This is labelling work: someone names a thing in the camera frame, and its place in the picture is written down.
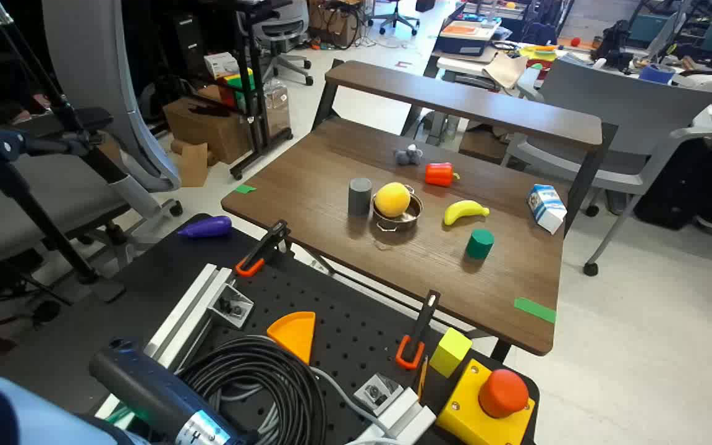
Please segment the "blue gray robot base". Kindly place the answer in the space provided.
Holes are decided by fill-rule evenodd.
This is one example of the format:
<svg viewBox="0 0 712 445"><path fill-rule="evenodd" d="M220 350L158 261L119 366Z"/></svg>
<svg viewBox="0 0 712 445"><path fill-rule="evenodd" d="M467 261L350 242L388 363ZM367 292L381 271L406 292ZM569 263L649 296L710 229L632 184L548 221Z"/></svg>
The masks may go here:
<svg viewBox="0 0 712 445"><path fill-rule="evenodd" d="M156 433L156 439L64 410L0 377L0 445L242 445L232 423L130 344L103 345L89 370Z"/></svg>

